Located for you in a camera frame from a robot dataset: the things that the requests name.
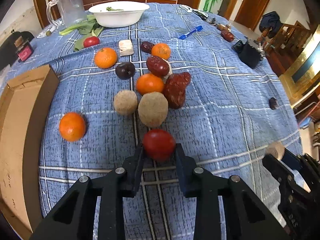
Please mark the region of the dark red jujube back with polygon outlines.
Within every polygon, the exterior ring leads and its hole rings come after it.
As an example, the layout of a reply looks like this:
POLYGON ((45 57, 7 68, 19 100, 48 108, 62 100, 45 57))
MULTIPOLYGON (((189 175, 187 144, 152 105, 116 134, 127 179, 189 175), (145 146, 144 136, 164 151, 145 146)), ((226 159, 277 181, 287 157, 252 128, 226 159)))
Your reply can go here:
POLYGON ((152 51, 152 48, 154 47, 154 44, 151 43, 151 42, 148 42, 148 41, 143 41, 141 44, 140 44, 140 49, 141 51, 145 52, 145 53, 148 53, 148 54, 151 54, 151 51, 152 51))

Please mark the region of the orange tangerine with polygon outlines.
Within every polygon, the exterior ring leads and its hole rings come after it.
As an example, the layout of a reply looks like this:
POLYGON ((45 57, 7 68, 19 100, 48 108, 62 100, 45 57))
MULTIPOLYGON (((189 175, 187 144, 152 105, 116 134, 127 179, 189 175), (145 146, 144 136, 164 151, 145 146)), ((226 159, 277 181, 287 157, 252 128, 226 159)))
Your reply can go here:
POLYGON ((94 56, 95 64, 101 69, 108 69, 114 66, 117 62, 116 51, 112 48, 101 48, 94 56))
POLYGON ((151 55, 158 56, 162 59, 168 60, 171 55, 171 49, 165 43, 158 43, 152 47, 151 55))
POLYGON ((157 77, 151 73, 143 74, 137 79, 136 90, 141 95, 159 92, 162 93, 164 89, 164 82, 160 77, 157 77))
POLYGON ((68 142, 78 141, 86 133, 86 122, 79 113, 69 112, 61 118, 59 131, 68 142))

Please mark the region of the green leafy vegetable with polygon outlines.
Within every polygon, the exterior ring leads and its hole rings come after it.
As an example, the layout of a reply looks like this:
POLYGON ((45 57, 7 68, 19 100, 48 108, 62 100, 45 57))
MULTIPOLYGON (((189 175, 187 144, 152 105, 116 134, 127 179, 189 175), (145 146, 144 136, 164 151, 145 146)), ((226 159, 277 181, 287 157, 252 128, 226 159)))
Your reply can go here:
POLYGON ((74 51, 80 51, 84 48, 86 38, 99 37, 105 28, 101 26, 93 14, 88 14, 86 19, 71 25, 59 32, 59 35, 65 36, 77 30, 81 37, 74 43, 74 51))

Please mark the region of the brown wooden door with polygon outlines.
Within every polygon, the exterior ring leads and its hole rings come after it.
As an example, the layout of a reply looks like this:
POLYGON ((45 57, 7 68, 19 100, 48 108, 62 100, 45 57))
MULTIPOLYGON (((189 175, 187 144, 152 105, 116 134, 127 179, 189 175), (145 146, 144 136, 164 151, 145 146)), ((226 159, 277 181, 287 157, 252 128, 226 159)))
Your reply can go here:
POLYGON ((255 31, 269 2, 270 0, 243 0, 234 21, 255 31))

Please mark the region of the cardboard box tray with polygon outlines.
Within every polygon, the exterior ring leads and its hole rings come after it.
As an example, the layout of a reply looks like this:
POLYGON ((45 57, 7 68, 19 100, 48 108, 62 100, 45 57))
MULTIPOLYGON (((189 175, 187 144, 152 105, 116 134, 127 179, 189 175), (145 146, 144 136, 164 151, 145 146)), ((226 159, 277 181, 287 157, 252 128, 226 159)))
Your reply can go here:
POLYGON ((1 212, 22 239, 42 220, 39 153, 58 84, 47 64, 9 80, 1 95, 1 212))

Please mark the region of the dark purple plum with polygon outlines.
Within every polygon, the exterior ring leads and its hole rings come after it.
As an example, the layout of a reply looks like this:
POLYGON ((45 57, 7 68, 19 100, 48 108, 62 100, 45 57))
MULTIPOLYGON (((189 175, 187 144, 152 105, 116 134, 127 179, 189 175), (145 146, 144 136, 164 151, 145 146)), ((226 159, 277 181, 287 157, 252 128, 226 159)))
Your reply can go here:
POLYGON ((127 80, 134 76, 136 69, 135 65, 131 62, 123 62, 116 66, 116 75, 121 80, 127 80))

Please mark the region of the large red jujube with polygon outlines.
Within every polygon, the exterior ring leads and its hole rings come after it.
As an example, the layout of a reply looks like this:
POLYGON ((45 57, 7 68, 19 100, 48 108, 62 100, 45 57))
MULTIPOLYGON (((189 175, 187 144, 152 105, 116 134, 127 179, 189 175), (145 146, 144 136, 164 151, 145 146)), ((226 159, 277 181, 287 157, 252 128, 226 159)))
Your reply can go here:
POLYGON ((163 95, 172 109, 179 109, 185 102, 185 90, 191 82, 188 72, 171 74, 164 86, 163 95))

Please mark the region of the clear plastic pitcher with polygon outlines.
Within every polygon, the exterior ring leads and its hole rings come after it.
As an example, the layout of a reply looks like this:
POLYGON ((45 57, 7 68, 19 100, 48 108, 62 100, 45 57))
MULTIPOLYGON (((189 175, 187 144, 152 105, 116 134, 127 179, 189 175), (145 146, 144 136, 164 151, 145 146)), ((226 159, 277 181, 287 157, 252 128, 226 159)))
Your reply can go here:
POLYGON ((65 27, 85 20, 86 13, 83 0, 51 0, 46 7, 46 15, 50 24, 58 27, 60 24, 51 16, 51 8, 57 5, 62 23, 65 27))

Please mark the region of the red jar with lid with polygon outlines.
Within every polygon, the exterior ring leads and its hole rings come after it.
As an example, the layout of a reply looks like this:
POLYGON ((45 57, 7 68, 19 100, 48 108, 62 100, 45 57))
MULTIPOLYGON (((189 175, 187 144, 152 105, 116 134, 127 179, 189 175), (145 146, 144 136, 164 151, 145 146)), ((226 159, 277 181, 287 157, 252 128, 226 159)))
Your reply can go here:
POLYGON ((22 36, 18 37, 14 42, 16 47, 16 54, 20 61, 26 61, 34 52, 30 42, 25 40, 22 36))

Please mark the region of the white yam piece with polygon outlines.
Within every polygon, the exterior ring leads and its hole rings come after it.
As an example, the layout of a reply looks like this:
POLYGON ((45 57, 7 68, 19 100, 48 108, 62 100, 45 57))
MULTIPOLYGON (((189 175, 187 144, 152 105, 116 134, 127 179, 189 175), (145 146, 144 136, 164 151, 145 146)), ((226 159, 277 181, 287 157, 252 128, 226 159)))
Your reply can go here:
POLYGON ((121 40, 118 43, 120 56, 130 56, 134 54, 133 44, 131 40, 121 40))

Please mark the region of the dark plum at right edge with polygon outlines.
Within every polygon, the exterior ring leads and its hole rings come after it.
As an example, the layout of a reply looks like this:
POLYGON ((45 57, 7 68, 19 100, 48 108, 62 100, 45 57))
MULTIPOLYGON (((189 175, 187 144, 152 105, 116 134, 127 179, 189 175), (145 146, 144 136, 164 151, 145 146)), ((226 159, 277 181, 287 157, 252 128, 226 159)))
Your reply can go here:
POLYGON ((272 109, 272 110, 276 110, 279 108, 279 104, 278 104, 278 101, 276 98, 270 98, 268 100, 268 103, 269 103, 270 109, 272 109))

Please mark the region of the dark jacket on railing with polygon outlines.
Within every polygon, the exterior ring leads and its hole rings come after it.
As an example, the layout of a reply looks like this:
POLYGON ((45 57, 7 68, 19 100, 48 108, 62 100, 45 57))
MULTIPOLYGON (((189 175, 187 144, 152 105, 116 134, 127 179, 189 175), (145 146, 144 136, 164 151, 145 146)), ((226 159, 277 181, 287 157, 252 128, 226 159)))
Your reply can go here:
POLYGON ((281 23, 280 17, 277 12, 272 11, 262 16, 259 24, 259 30, 262 33, 265 29, 270 28, 273 33, 277 33, 282 25, 283 24, 281 23))

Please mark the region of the red tomato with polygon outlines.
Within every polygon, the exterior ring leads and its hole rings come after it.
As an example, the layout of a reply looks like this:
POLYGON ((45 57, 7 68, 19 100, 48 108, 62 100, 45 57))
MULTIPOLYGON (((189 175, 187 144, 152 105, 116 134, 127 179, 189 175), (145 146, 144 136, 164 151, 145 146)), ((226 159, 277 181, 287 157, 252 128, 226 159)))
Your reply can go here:
POLYGON ((148 131, 144 135, 142 143, 149 158, 158 162, 168 160, 176 147, 174 137, 162 129, 148 131))
POLYGON ((83 42, 83 46, 84 48, 88 48, 88 47, 91 47, 91 46, 95 46, 97 44, 100 43, 100 39, 96 36, 90 36, 88 38, 86 38, 83 42))

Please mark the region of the small brown round fruit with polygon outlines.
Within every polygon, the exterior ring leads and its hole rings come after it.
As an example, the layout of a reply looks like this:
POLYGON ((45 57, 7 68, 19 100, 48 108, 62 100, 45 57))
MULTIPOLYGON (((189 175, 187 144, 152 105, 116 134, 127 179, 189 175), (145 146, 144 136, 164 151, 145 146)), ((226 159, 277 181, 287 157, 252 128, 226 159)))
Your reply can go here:
POLYGON ((115 111, 120 115, 131 115, 138 107, 137 95, 131 90, 121 90, 114 97, 115 111))

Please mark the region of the blue pen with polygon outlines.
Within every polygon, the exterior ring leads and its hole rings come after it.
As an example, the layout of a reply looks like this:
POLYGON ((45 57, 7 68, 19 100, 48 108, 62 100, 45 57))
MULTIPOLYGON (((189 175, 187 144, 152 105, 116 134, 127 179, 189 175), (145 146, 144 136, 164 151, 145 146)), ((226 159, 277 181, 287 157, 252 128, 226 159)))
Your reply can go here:
POLYGON ((191 34, 194 34, 196 32, 199 32, 203 29, 203 26, 199 25, 199 26, 196 26, 193 30, 189 31, 188 33, 186 34, 183 34, 179 37, 180 40, 185 40, 186 38, 188 38, 191 34))

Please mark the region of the large brown round fruit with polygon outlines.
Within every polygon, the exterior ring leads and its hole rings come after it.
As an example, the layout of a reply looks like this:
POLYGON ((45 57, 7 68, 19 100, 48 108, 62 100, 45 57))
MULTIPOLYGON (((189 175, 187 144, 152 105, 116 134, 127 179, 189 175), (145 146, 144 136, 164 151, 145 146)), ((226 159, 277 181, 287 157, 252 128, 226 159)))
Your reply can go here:
POLYGON ((159 127, 167 118, 168 108, 168 101, 162 93, 146 93, 138 105, 140 121, 149 128, 159 127))

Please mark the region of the black leather sofa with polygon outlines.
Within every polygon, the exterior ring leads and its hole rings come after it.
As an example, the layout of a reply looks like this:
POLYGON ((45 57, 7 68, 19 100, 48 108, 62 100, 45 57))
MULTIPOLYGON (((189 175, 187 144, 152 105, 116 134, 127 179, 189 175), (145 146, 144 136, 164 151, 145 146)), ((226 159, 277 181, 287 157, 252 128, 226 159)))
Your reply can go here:
POLYGON ((23 37, 24 40, 29 42, 34 38, 34 35, 29 31, 12 31, 11 35, 3 42, 0 49, 0 70, 6 66, 12 64, 18 59, 16 54, 17 48, 14 42, 19 38, 23 37))

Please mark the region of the red jujube at table edge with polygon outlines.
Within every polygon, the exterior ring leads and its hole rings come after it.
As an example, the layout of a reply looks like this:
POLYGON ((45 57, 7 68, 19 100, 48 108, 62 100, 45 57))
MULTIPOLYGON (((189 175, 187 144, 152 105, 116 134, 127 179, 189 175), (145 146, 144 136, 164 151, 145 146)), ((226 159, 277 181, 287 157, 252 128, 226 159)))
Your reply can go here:
POLYGON ((228 30, 221 31, 221 36, 228 42, 234 41, 234 35, 228 30))

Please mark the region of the white bowl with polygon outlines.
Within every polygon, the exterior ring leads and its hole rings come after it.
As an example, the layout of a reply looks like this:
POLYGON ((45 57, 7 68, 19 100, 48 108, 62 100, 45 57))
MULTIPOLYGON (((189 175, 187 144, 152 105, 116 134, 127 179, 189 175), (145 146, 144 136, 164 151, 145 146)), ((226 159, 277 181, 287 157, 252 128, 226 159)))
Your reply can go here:
POLYGON ((106 28, 128 27, 137 23, 150 6, 133 1, 115 1, 94 5, 89 8, 99 25, 106 28))

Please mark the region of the red tomato by greens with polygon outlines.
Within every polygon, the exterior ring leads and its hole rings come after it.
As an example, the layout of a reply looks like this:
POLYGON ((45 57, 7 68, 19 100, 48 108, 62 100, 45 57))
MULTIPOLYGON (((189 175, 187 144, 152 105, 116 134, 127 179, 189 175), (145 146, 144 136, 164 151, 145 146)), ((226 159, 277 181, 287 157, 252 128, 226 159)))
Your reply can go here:
POLYGON ((88 47, 91 47, 91 46, 95 46, 97 44, 100 43, 100 39, 96 36, 90 36, 88 38, 86 38, 83 42, 83 46, 84 48, 88 48, 88 47))

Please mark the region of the blue plaid tablecloth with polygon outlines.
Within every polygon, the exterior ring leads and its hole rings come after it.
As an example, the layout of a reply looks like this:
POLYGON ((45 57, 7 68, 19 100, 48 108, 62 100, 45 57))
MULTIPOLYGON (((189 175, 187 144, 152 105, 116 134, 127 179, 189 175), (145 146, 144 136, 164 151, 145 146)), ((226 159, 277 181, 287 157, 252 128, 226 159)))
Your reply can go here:
POLYGON ((175 73, 188 72, 191 83, 180 109, 171 109, 162 128, 181 143, 186 155, 214 175, 239 175, 270 209, 280 225, 278 182, 263 167, 267 146, 282 142, 294 153, 302 150, 297 122, 280 80, 267 60, 254 69, 242 63, 217 29, 203 31, 186 40, 181 33, 201 23, 178 5, 153 3, 132 26, 106 29, 100 35, 104 47, 117 49, 129 38, 134 54, 128 60, 135 75, 120 80, 113 68, 98 68, 93 57, 97 48, 74 51, 77 31, 61 36, 40 35, 32 40, 33 55, 14 64, 13 78, 48 63, 58 75, 59 86, 48 113, 39 153, 39 197, 44 217, 81 175, 99 177, 121 163, 146 133, 137 115, 119 116, 113 98, 122 89, 134 89, 137 79, 147 73, 143 41, 169 45, 169 62, 175 73), (268 100, 276 98, 272 110, 268 100), (59 123, 69 112, 79 113, 86 133, 78 141, 61 137, 59 123))

